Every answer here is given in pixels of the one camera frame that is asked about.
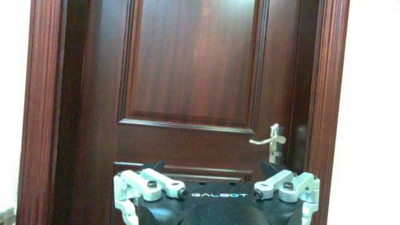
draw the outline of white robot bracket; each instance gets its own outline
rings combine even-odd
[[[146,201],[154,202],[162,198],[162,191],[166,191],[170,198],[187,197],[185,183],[150,168],[145,169],[141,175],[133,170],[126,170],[114,177],[115,207],[121,209],[127,225],[139,223],[135,205],[130,199],[143,196]]]
[[[305,201],[302,224],[310,225],[313,214],[319,210],[321,179],[309,172],[298,176],[293,171],[283,170],[266,181],[255,183],[258,199],[271,199],[278,190],[282,201],[289,203],[295,203],[299,199]]]

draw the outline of raised door panel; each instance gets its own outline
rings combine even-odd
[[[125,170],[138,171],[142,163],[115,162],[114,174]],[[163,173],[173,179],[182,181],[214,181],[214,182],[247,182],[253,180],[254,171],[230,170],[222,168],[205,168],[193,166],[166,165]]]
[[[121,124],[254,132],[267,8],[265,0],[131,4]]]

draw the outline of door molding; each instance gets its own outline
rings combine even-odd
[[[329,217],[350,1],[321,0],[323,12],[319,16],[305,168],[322,180],[315,224],[326,224]],[[21,225],[54,222],[67,4],[69,0],[31,0],[18,205]]]
[[[327,224],[329,219],[350,3],[351,0],[326,0],[319,64],[313,78],[306,170],[318,175],[322,183],[315,224]]]

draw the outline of black screw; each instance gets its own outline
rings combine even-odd
[[[255,189],[255,198],[262,199],[263,197],[263,192],[259,189]]]
[[[158,182],[155,180],[149,181],[149,187],[150,188],[157,188],[158,187]]]
[[[189,191],[187,191],[187,189],[181,189],[181,191],[179,191],[179,193],[178,193],[178,197],[181,198],[181,199],[186,199],[187,198],[187,196],[189,196]]]
[[[293,191],[294,188],[295,188],[294,183],[290,182],[290,181],[285,182],[285,183],[283,183],[283,188],[285,188],[285,189],[289,189],[290,191]]]

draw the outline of lever handle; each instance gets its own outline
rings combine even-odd
[[[269,144],[271,142],[278,142],[281,144],[285,144],[287,142],[287,138],[285,136],[275,136],[263,141],[255,141],[255,140],[250,139],[250,143],[257,144],[257,145]]]
[[[283,127],[277,123],[271,126],[271,137],[262,141],[250,140],[250,143],[257,145],[270,144],[270,163],[281,163],[282,160],[282,146],[287,142],[287,138],[282,136]]]

